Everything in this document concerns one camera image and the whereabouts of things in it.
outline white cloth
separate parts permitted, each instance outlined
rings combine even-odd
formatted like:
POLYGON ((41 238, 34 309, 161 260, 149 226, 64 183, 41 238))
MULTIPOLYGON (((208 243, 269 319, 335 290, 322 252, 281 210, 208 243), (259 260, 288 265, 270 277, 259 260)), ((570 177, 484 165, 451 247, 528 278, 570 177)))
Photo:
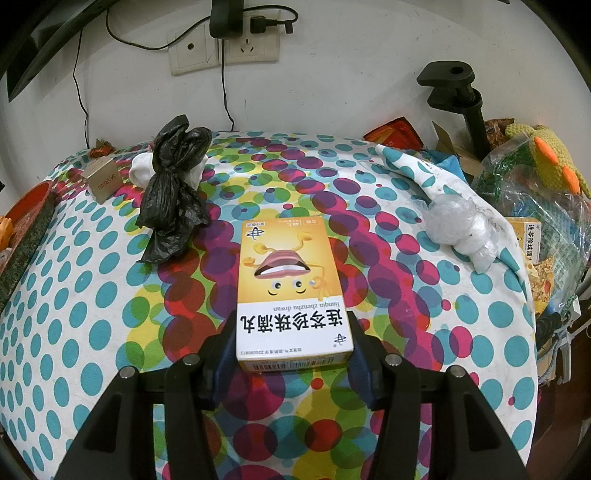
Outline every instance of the white cloth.
MULTIPOLYGON (((136 155, 131 161, 129 179, 135 186, 144 190, 148 186, 150 179, 156 173, 154 171, 154 167, 152 166, 153 156, 153 152, 140 153, 139 155, 136 155)), ((202 161, 195 168, 190 170, 184 177, 184 181, 193 190, 197 190, 199 188, 203 170, 205 169, 205 163, 205 159, 202 159, 202 161)))

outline plug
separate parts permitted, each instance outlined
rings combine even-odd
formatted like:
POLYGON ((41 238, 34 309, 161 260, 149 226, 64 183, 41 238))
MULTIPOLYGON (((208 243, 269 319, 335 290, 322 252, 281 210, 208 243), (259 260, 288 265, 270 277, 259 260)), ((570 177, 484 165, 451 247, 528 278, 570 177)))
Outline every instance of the plug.
POLYGON ((276 27, 277 25, 285 25, 285 33, 287 34, 294 32, 294 20, 275 20, 262 15, 251 17, 252 34, 265 33, 267 27, 276 27))

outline knitted toy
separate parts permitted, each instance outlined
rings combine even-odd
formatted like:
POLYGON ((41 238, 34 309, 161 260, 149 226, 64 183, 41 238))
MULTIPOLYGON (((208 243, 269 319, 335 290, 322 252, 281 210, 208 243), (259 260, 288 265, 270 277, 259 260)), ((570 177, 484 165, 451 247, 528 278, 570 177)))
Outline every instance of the knitted toy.
POLYGON ((580 195, 583 190, 587 197, 591 196, 589 186, 574 166, 568 149, 550 128, 544 125, 534 128, 526 124, 512 124, 507 126, 505 135, 513 138, 520 133, 526 133, 531 137, 530 153, 545 187, 569 190, 575 195, 580 195))

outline small gold box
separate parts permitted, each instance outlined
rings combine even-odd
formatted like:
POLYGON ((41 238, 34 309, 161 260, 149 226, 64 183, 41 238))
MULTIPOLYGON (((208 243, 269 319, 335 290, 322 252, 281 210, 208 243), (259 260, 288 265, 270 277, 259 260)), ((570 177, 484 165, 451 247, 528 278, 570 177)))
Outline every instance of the small gold box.
POLYGON ((119 169, 111 157, 97 158, 80 175, 97 203, 103 203, 123 186, 119 169))

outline orange spike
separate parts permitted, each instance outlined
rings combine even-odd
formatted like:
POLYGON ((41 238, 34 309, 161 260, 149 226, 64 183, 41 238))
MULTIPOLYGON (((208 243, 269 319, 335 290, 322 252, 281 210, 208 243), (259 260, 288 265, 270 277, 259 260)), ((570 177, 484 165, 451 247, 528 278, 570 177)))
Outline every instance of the orange spike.
POLYGON ((548 160, 550 160, 554 165, 558 165, 558 157, 552 147, 549 146, 544 140, 540 137, 534 137, 535 146, 538 147, 540 153, 545 156, 548 160))
POLYGON ((569 186, 570 193, 574 195, 580 195, 581 187, 576 174, 570 168, 564 166, 562 169, 562 176, 564 177, 567 185, 569 186))

